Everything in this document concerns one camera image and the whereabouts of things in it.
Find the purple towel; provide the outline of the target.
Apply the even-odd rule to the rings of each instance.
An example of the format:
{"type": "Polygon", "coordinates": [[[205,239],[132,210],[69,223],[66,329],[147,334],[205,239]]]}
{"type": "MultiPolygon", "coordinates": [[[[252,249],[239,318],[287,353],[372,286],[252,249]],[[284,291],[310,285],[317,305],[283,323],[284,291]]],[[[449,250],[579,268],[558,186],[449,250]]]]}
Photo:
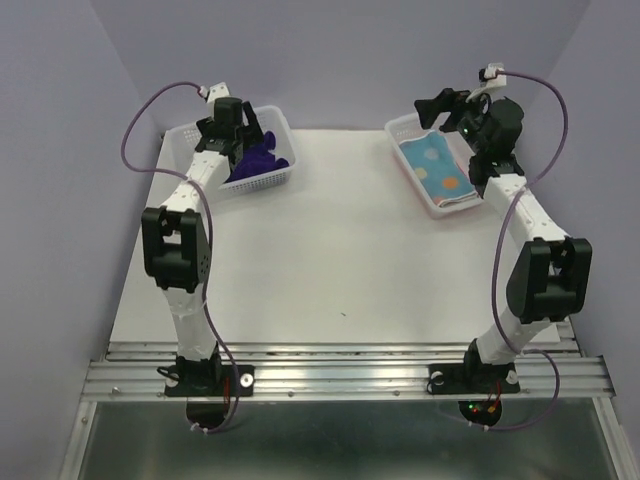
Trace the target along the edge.
{"type": "Polygon", "coordinates": [[[244,180],[250,177],[271,173],[290,166],[287,159],[274,154],[276,136],[272,131],[264,134],[264,142],[247,149],[243,159],[230,173],[227,183],[244,180]]]}

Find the blue dotted cartoon towel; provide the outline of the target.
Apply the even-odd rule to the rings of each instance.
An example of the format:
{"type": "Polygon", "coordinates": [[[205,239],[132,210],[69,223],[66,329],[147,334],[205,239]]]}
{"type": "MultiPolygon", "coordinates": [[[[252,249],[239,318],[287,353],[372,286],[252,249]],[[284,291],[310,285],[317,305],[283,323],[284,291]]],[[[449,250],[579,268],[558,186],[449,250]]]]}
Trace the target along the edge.
{"type": "Polygon", "coordinates": [[[399,148],[426,198],[437,209],[479,199],[443,135],[430,130],[419,138],[402,141],[399,148]]]}

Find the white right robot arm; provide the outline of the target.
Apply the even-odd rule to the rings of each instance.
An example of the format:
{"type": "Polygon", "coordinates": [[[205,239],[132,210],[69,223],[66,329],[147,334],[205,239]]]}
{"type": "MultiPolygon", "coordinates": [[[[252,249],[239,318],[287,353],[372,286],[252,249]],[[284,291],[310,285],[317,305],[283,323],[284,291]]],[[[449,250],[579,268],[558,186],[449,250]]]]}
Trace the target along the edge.
{"type": "Polygon", "coordinates": [[[424,129],[448,116],[440,131],[460,134],[470,147],[470,182],[501,216],[499,236],[511,237],[520,250],[505,308],[492,310],[493,325],[472,341],[460,366],[463,384],[482,390],[540,332],[582,309],[593,250],[560,228],[531,192],[514,153],[524,118],[516,102],[446,88],[414,106],[424,129]]]}

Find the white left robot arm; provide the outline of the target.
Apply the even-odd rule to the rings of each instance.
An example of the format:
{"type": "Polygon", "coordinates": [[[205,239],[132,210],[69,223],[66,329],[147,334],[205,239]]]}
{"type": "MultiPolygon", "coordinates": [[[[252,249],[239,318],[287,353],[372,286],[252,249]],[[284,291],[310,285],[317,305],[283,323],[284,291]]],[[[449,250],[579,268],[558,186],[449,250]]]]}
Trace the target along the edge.
{"type": "Polygon", "coordinates": [[[195,362],[188,382],[199,393],[215,392],[223,371],[209,361],[217,339],[205,313],[205,283],[212,260],[208,194],[215,194],[264,134],[248,101],[221,97],[212,116],[196,123],[201,138],[173,193],[141,217],[144,268],[162,290],[178,339],[177,357],[195,362]]]}

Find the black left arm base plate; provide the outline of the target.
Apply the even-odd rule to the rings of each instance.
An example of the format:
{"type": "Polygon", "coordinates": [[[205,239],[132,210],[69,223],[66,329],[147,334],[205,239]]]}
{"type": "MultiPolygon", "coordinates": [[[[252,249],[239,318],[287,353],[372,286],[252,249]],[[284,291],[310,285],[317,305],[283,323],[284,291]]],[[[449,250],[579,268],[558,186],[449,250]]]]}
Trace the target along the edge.
{"type": "Polygon", "coordinates": [[[237,385],[231,364],[187,361],[185,364],[160,366],[156,371],[165,380],[164,394],[167,397],[222,398],[253,395],[253,381],[240,380],[240,385],[237,385]]]}

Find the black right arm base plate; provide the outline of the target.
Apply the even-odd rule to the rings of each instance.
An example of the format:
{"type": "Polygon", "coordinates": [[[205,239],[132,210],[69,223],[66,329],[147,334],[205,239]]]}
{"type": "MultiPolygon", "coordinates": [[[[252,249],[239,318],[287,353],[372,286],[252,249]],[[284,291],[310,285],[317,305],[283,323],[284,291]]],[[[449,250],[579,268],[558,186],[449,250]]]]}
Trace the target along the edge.
{"type": "Polygon", "coordinates": [[[520,384],[513,363],[481,365],[472,373],[462,363],[432,363],[427,366],[427,371],[427,390],[433,395],[469,397],[474,394],[520,392],[520,384]]]}

